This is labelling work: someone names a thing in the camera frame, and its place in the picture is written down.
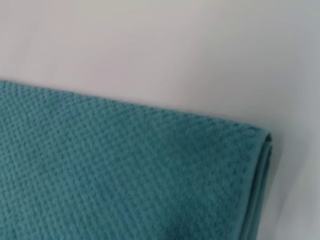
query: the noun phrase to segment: white background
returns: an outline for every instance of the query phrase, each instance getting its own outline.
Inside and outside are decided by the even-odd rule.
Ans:
[[[319,43],[319,0],[0,0],[1,78],[272,131],[259,240],[320,239]]]

